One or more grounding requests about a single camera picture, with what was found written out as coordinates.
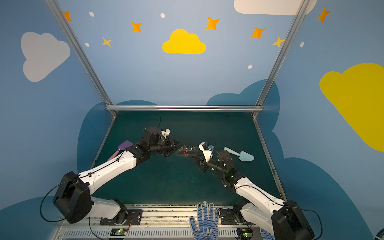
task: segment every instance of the black mounting plate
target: black mounting plate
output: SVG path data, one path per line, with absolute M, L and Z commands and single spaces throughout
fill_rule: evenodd
M 141 209 L 127 209 L 127 220 L 121 226 L 129 226 L 131 224 L 131 220 L 129 219 L 129 217 L 132 219 L 131 225 L 140 225 L 142 213 L 143 213 L 143 210 Z M 101 226 L 120 226 L 120 225 L 117 225 L 113 219 L 108 219 L 108 218 L 102 218 L 100 220 L 100 225 Z
M 233 209 L 221 209 L 220 215 L 223 217 L 223 218 L 220 218 L 221 224 L 222 225 L 236 225 L 237 222 L 236 222 L 235 214 L 236 214 L 236 212 Z

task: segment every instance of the white cloud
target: white cloud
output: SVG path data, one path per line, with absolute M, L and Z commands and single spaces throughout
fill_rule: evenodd
M 70 56 L 66 42 L 58 41 L 49 33 L 41 35 L 33 32 L 22 36 L 22 51 L 26 58 L 24 75 L 31 82 L 41 81 Z
M 308 14 L 316 5 L 311 0 L 307 8 Z M 301 0 L 235 0 L 235 10 L 242 14 L 296 15 Z

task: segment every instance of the yellow star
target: yellow star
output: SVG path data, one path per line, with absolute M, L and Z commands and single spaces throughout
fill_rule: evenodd
M 137 31 L 137 32 L 141 33 L 141 30 L 140 30 L 141 23 L 138 23 L 138 24 L 133 23 L 133 22 L 131 22 L 131 23 L 132 23 L 132 26 L 133 26 L 132 32 Z
M 253 33 L 251 38 L 258 38 L 258 39 L 260 39 L 262 37 L 262 33 L 263 33 L 264 30 L 265 30 L 265 28 L 264 29 L 255 28 L 255 32 Z
M 109 47 L 111 47 L 111 46 L 109 45 L 109 42 L 112 41 L 112 40 L 108 40 L 108 41 L 107 41 L 107 40 L 105 40 L 104 38 L 103 38 L 103 40 L 104 40 L 103 45 L 108 45 Z
M 274 43 L 274 44 L 272 44 L 272 46 L 273 46 L 273 45 L 277 45 L 277 46 L 279 46 L 279 48 L 280 48 L 281 43 L 284 42 L 284 41 L 285 41 L 285 39 L 281 40 L 281 39 L 280 39 L 280 36 L 278 36 L 278 37 L 277 37 L 277 42 Z
M 219 21 L 219 19 L 213 20 L 213 19 L 208 18 L 208 26 L 205 30 L 213 29 L 216 31 L 216 24 L 218 21 Z
M 68 21 L 72 21 L 72 19 L 70 18 L 70 12 L 66 12 L 66 13 L 63 13 L 65 18 L 68 20 Z
M 318 20 L 321 20 L 321 22 L 324 22 L 325 17 L 330 13 L 331 11 L 327 11 L 325 8 L 323 9 L 323 12 L 320 14 L 320 16 L 317 18 Z

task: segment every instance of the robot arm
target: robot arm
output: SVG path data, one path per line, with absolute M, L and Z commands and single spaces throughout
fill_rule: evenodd
M 263 228 L 277 240 L 311 240 L 314 233 L 299 205 L 285 202 L 252 183 L 238 172 L 228 151 L 220 151 L 217 161 L 212 159 L 212 145 L 202 142 L 204 156 L 192 156 L 204 173 L 208 168 L 221 174 L 221 182 L 229 191 L 245 199 L 236 204 L 234 221 L 251 222 Z
M 117 199 L 104 200 L 91 195 L 117 175 L 149 159 L 151 154 L 170 156 L 181 144 L 174 141 L 169 133 L 169 129 L 149 127 L 144 130 L 137 144 L 122 149 L 121 153 L 109 161 L 79 174 L 65 174 L 53 204 L 69 223 L 76 223 L 86 217 L 105 217 L 116 224 L 122 223 L 126 220 L 126 207 L 122 203 Z

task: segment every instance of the orange star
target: orange star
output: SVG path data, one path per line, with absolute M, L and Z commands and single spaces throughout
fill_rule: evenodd
M 321 20 L 321 22 L 324 22 L 325 17 L 330 13 L 331 11 L 327 11 L 325 8 L 323 9 L 323 12 L 320 14 L 320 16 L 317 18 L 318 20 Z
M 64 16 L 65 16 L 65 18 L 68 20 L 68 21 L 72 21 L 72 19 L 70 18 L 70 12 L 66 12 L 66 13 L 64 13 Z
M 141 30 L 140 30 L 141 23 L 138 23 L 138 24 L 133 23 L 133 22 L 131 22 L 131 23 L 132 23 L 132 26 L 133 26 L 132 32 L 137 31 L 137 32 L 141 33 Z
M 260 39 L 262 37 L 262 33 L 263 33 L 264 30 L 265 30 L 265 28 L 264 29 L 255 28 L 255 32 L 253 33 L 251 38 L 258 38 L 258 39 Z
M 213 20 L 213 19 L 208 18 L 208 26 L 205 30 L 213 29 L 216 31 L 216 24 L 218 21 L 219 21 L 219 19 Z

